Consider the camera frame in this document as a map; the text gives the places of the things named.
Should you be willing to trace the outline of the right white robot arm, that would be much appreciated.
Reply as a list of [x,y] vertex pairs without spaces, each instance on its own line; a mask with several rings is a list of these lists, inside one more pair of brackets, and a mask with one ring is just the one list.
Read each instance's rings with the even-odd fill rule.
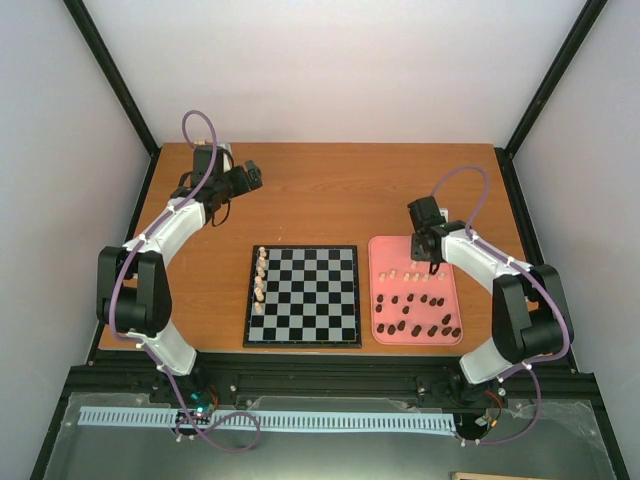
[[466,381],[503,381],[536,363],[566,356],[574,338],[559,272],[517,260],[482,239],[463,221],[446,220],[434,197],[407,205],[414,233],[411,258],[431,274],[453,265],[490,295],[491,334],[460,358]]

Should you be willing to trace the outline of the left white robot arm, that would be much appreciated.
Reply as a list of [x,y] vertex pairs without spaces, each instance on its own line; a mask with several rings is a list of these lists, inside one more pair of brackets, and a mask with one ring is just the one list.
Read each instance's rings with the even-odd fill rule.
[[198,146],[192,169],[183,174],[164,210],[142,233],[98,257],[98,320],[114,338],[133,342],[175,375],[172,388],[186,402],[201,400],[208,378],[194,368],[196,349],[171,320],[172,298],[166,269],[195,233],[214,221],[231,200],[261,188],[262,174],[252,161],[236,165],[229,150]]

